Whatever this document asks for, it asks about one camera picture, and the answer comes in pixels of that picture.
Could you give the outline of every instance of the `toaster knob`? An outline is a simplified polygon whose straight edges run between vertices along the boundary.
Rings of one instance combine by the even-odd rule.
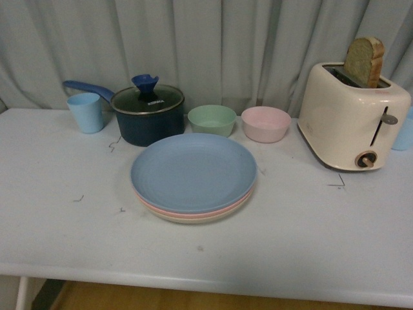
[[[356,165],[360,168],[372,168],[377,160],[377,154],[372,150],[363,152],[356,157]]]

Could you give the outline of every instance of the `blue lid knob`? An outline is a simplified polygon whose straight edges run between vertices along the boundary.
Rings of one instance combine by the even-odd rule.
[[[133,84],[135,84],[142,93],[153,92],[158,81],[159,78],[157,76],[151,77],[149,74],[141,74],[132,78]]]

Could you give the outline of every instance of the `bowl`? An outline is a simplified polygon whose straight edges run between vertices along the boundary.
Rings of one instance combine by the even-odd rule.
[[[201,105],[188,113],[192,132],[224,137],[231,135],[236,118],[234,110],[223,105]]]
[[[242,115],[243,130],[251,140],[273,143],[283,139],[291,124],[291,117],[283,110],[272,107],[252,107]]]

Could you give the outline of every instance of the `lid rim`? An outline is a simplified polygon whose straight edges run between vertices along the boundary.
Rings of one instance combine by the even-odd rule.
[[[166,111],[172,110],[172,109],[180,106],[181,104],[183,104],[183,102],[185,101],[185,97],[184,97],[182,91],[179,90],[178,88],[173,87],[173,86],[170,86],[170,85],[158,84],[158,85],[155,87],[154,90],[156,90],[156,88],[158,88],[158,87],[167,87],[167,88],[171,88],[172,90],[175,90],[177,93],[179,93],[179,94],[181,95],[181,97],[182,97],[181,100],[179,100],[176,104],[171,105],[170,107],[166,107],[166,108],[164,108],[164,109],[157,110],[157,111],[134,112],[134,111],[122,110],[122,109],[120,109],[120,108],[115,107],[115,105],[114,105],[114,100],[115,100],[115,98],[116,98],[117,95],[119,95],[119,94],[122,93],[122,92],[126,92],[127,90],[138,89],[136,86],[132,86],[132,87],[124,88],[124,89],[116,92],[116,93],[112,96],[112,98],[110,98],[110,106],[111,106],[116,112],[119,112],[119,113],[128,114],[128,115],[137,115],[137,116],[139,116],[139,115],[140,115],[140,116],[147,116],[147,115],[151,115],[151,114],[159,114],[159,113],[162,113],[162,112],[166,112]]]

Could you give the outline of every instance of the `saucepan handle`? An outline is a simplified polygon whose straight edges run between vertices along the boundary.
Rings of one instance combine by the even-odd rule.
[[[104,100],[110,103],[113,95],[115,94],[111,90],[108,90],[105,87],[97,86],[93,84],[78,82],[78,81],[64,81],[63,85],[69,88],[84,90],[85,92],[94,92],[95,94],[100,95]]]

